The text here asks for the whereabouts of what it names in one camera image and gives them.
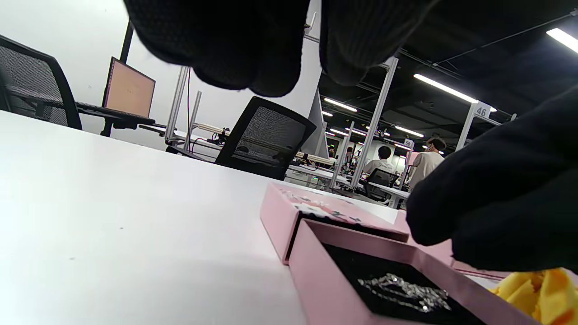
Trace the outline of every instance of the office chair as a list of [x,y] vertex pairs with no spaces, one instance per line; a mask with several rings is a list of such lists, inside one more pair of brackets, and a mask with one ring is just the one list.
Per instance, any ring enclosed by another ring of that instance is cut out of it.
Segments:
[[364,187],[364,194],[366,197],[375,201],[385,201],[390,195],[383,193],[378,187],[375,187],[370,183],[392,187],[398,178],[399,176],[396,174],[376,168],[373,170],[371,175],[369,175],[369,177],[363,181],[360,181],[360,183]]
[[253,96],[215,163],[283,180],[289,163],[315,128],[306,117]]
[[0,70],[0,110],[10,112],[10,101],[8,99],[8,92],[6,91],[6,83],[4,82],[4,77],[2,76],[2,71]]
[[71,89],[55,58],[0,35],[0,71],[12,113],[82,130]]

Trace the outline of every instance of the black foam insert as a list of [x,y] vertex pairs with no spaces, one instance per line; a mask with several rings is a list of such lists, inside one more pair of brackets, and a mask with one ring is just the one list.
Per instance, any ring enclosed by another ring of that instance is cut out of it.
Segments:
[[[484,324],[469,310],[453,300],[451,296],[447,299],[447,303],[451,308],[450,311],[438,307],[428,313],[419,312],[411,307],[402,306],[396,302],[379,298],[371,293],[369,289],[361,286],[358,279],[370,280],[391,273],[415,285],[433,289],[439,289],[439,287],[409,264],[385,260],[336,246],[324,245],[324,247],[369,310],[375,314],[434,325]],[[390,289],[397,289],[397,291],[402,292],[400,288],[395,286],[390,286]],[[389,293],[388,296],[416,306],[420,305],[417,300],[403,298],[391,293]]]

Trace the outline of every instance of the silver jewelry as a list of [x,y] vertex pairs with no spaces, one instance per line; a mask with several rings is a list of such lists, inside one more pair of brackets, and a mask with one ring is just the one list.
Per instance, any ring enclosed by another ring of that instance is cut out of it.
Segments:
[[[414,285],[405,282],[402,278],[396,276],[395,274],[387,273],[381,278],[375,278],[371,280],[357,279],[357,281],[361,286],[366,287],[369,289],[369,291],[371,291],[371,293],[380,297],[381,299],[392,301],[399,305],[410,307],[420,312],[432,312],[437,307],[442,307],[448,311],[451,310],[450,306],[446,302],[448,297],[447,291]],[[387,286],[400,287],[403,293],[389,289]],[[377,292],[377,288],[379,288],[381,291],[396,294],[403,298],[418,299],[420,306],[412,305],[408,302],[385,296],[384,294]]]

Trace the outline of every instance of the gloved hand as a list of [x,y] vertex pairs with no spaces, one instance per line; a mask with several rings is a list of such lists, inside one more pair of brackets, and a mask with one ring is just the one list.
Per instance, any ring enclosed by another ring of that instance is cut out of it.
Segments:
[[[355,85],[403,45],[438,0],[323,0],[320,60]],[[204,82],[267,97],[288,94],[301,72],[309,0],[125,0],[142,43]]]
[[495,271],[578,269],[578,86],[441,163],[407,201],[422,245]]

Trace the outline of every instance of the fluorescent light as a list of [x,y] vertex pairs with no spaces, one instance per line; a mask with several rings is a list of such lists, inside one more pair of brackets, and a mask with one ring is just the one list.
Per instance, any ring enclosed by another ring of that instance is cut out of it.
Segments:
[[329,129],[329,130],[330,130],[331,132],[334,132],[334,133],[337,133],[337,134],[341,134],[341,135],[344,135],[344,136],[348,136],[348,135],[349,135],[349,134],[347,134],[347,133],[345,133],[345,132],[336,130],[336,129],[334,129],[334,128],[331,128],[331,129]]
[[395,126],[395,128],[398,129],[398,130],[400,130],[400,131],[404,131],[404,132],[407,132],[407,133],[409,133],[409,134],[413,134],[413,135],[419,136],[420,138],[423,138],[423,137],[424,137],[424,135],[421,134],[421,133],[417,133],[417,132],[415,132],[415,131],[408,130],[408,129],[406,129],[406,128],[398,127],[397,125]]
[[547,31],[546,34],[550,35],[553,39],[568,46],[571,50],[578,53],[578,40],[568,35],[563,30],[555,28]]
[[350,111],[352,111],[352,112],[357,112],[357,108],[353,108],[353,107],[351,107],[351,106],[347,106],[347,105],[345,105],[344,103],[341,103],[341,102],[338,102],[338,101],[334,101],[334,100],[332,100],[332,99],[330,99],[330,98],[325,97],[323,100],[326,101],[326,102],[328,102],[328,103],[332,103],[333,105],[337,105],[337,106],[339,106],[339,107],[343,107],[343,108],[345,108],[345,109],[348,109],[348,110],[350,110]]
[[351,130],[353,133],[357,133],[357,134],[361,134],[361,135],[367,135],[367,133],[365,132],[361,132],[361,131],[357,131],[357,130]]
[[412,149],[412,148],[408,148],[408,147],[406,147],[406,146],[398,145],[397,143],[394,143],[394,145],[395,145],[396,147],[400,147],[401,149],[405,149],[405,150],[411,150],[411,149]]
[[423,82],[425,82],[425,83],[429,83],[430,85],[432,85],[432,86],[434,86],[434,87],[437,87],[437,88],[439,88],[439,89],[441,89],[441,90],[443,90],[443,91],[447,91],[448,93],[450,93],[450,94],[452,94],[452,95],[454,95],[454,96],[460,97],[461,99],[465,99],[466,101],[468,101],[468,102],[470,102],[470,103],[474,103],[474,104],[477,104],[477,103],[478,103],[478,100],[477,100],[477,99],[472,98],[472,97],[470,97],[470,96],[468,96],[468,95],[464,95],[464,94],[462,94],[462,93],[459,92],[459,91],[455,91],[455,90],[453,90],[452,88],[447,87],[447,86],[444,86],[444,85],[440,84],[439,82],[435,82],[435,81],[431,80],[431,79],[428,78],[428,77],[424,77],[424,76],[422,76],[422,75],[420,75],[420,74],[418,74],[418,73],[416,73],[416,74],[413,75],[413,76],[414,76],[416,79],[419,79],[419,80],[421,80],[421,81],[423,81]]

